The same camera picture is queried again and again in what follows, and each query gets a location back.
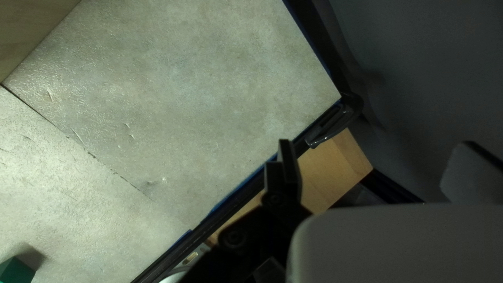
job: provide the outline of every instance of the wooden panel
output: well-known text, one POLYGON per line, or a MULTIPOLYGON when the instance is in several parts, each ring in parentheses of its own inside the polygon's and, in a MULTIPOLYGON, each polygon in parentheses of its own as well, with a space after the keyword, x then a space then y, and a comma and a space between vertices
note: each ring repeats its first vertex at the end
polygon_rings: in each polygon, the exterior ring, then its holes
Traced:
POLYGON ((0 1, 0 82, 79 0, 0 1))
MULTIPOLYGON (((298 162, 302 175, 302 204, 315 214, 327 210, 372 171, 372 166, 348 129, 316 149, 307 150, 298 162)), ((209 242, 216 243, 220 231, 260 205, 263 194, 264 191, 260 192, 243 206, 211 235, 209 242)))

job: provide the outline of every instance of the blue edge trim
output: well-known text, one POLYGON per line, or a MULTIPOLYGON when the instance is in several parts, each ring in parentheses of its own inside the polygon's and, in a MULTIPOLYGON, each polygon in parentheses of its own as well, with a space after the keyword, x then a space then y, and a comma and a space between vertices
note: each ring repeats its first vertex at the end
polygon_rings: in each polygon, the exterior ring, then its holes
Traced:
MULTIPOLYGON (((341 99, 338 99, 331 107, 333 107, 334 105, 337 105, 338 103, 341 102, 341 99)), ((273 161, 273 160, 276 160, 276 157, 278 156, 278 153, 275 153, 273 154, 269 159, 266 160, 267 161, 273 161)), ((265 162, 260 166, 258 167, 253 173, 251 173, 246 179, 244 179, 239 185, 236 186, 235 189, 233 189, 230 193, 227 194, 227 196, 225 196, 221 201, 219 201, 211 210, 210 212, 206 215, 206 217, 208 217, 210 214, 212 214, 215 210, 217 210, 226 200, 228 200, 236 191, 240 190, 246 183, 248 183, 250 180, 252 180, 256 175, 257 173, 262 170, 264 168, 264 164, 265 162)), ((175 246, 179 241, 181 241, 183 238, 185 238, 185 236, 187 236, 188 234, 190 234, 192 232, 191 229, 187 230, 181 237, 178 238, 178 240, 176 240, 171 246, 175 246)))

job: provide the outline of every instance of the black bracket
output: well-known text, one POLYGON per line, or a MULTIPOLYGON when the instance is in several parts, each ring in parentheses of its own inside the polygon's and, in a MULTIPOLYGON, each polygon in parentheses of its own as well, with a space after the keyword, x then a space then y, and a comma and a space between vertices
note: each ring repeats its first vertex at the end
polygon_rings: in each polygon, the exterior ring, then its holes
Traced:
POLYGON ((300 204, 302 183, 289 140, 279 141, 278 161, 267 162, 265 171, 262 205, 225 228, 180 283, 284 282, 290 240, 311 215, 300 204))
POLYGON ((351 92, 341 92, 342 102, 334 105, 323 119, 307 133, 307 145, 315 149, 320 143, 334 137, 362 113, 363 99, 351 92))

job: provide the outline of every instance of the gray seat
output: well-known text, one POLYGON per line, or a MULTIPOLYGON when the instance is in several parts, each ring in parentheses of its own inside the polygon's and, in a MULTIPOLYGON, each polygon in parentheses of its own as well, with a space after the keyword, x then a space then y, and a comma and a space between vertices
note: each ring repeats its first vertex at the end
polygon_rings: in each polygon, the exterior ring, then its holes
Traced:
POLYGON ((366 102, 350 130, 376 169, 444 201, 455 145, 503 158, 503 1, 329 2, 315 4, 366 102))

